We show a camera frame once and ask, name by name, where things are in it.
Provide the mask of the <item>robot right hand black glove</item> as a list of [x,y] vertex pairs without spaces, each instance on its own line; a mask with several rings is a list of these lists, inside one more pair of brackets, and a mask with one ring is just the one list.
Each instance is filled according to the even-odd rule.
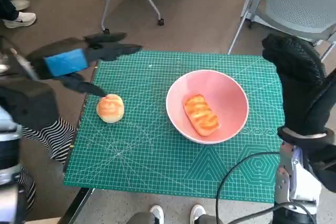
[[298,37],[269,34],[262,46],[281,81],[285,127],[300,135],[324,133],[335,105],[335,71],[326,75],[317,51]]

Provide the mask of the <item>robot left hand blue tape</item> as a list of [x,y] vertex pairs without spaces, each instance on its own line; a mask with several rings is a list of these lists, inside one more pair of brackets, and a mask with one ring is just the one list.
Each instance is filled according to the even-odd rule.
[[137,44],[121,44],[126,33],[93,34],[83,39],[70,37],[35,49],[26,56],[39,79],[55,79],[64,87],[78,93],[105,97],[100,87],[85,82],[80,71],[94,61],[115,61],[120,56],[131,55],[140,50]]

